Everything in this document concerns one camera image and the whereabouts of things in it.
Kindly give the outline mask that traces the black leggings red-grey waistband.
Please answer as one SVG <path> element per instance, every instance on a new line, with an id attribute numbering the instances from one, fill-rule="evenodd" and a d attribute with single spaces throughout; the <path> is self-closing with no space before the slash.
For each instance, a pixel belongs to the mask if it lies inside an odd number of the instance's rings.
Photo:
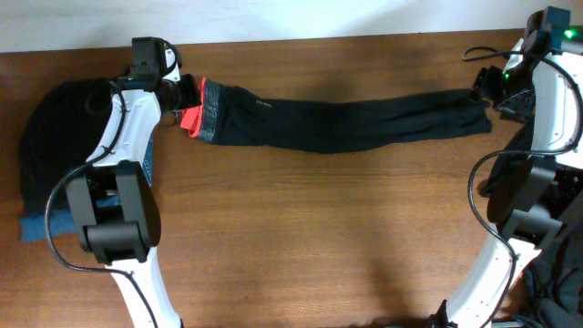
<path id="1" fill-rule="evenodd" d="M 261 98 L 208 78 L 199 104 L 181 111 L 192 138 L 222 146 L 271 146 L 321 154 L 489 133 L 488 103 L 465 89 L 347 103 Z"/>

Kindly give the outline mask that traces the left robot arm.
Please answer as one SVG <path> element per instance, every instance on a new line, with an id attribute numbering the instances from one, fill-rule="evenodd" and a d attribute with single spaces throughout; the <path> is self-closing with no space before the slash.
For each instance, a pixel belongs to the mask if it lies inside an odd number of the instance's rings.
<path id="1" fill-rule="evenodd" d="M 65 190 L 83 251 L 115 280 L 136 327 L 180 327 L 159 268 L 161 218 L 146 174 L 156 126 L 196 98 L 179 51 L 158 37 L 131 42 L 128 74 L 111 83 L 111 112 L 86 164 Z"/>

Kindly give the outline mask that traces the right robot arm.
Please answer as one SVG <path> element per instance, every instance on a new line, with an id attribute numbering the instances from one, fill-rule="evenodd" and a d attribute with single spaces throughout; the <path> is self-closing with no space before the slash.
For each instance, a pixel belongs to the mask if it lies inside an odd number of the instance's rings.
<path id="1" fill-rule="evenodd" d="M 582 221 L 582 32 L 567 9 L 548 6 L 527 20 L 509 51 L 482 47 L 484 59 L 502 56 L 504 68 L 479 71 L 475 99 L 492 101 L 501 117 L 531 125 L 526 150 L 482 157 L 519 156 L 521 164 L 491 189 L 485 244 L 465 282 L 426 327 L 489 327 L 517 276 L 553 241 Z"/>

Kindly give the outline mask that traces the folded black garment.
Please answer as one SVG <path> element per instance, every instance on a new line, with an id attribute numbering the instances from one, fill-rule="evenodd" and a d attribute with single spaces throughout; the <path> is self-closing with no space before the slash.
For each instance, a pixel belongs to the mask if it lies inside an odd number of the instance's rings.
<path id="1" fill-rule="evenodd" d="M 66 81 L 42 98 L 18 147 L 25 212 L 42 212 L 57 182 L 86 162 L 111 108 L 110 84 L 104 78 Z"/>

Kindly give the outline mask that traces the black shirt with logo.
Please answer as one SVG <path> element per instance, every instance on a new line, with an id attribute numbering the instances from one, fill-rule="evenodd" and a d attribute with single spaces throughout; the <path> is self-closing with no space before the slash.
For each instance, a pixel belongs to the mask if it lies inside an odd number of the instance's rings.
<path id="1" fill-rule="evenodd" d="M 534 120 L 526 123 L 505 149 L 529 150 Z M 525 156 L 498 158 L 487 180 L 478 187 L 480 196 L 489 198 L 506 174 L 513 173 Z M 560 243 L 542 251 L 523 271 L 525 303 L 514 320 L 525 327 L 582 328 L 582 223 Z"/>

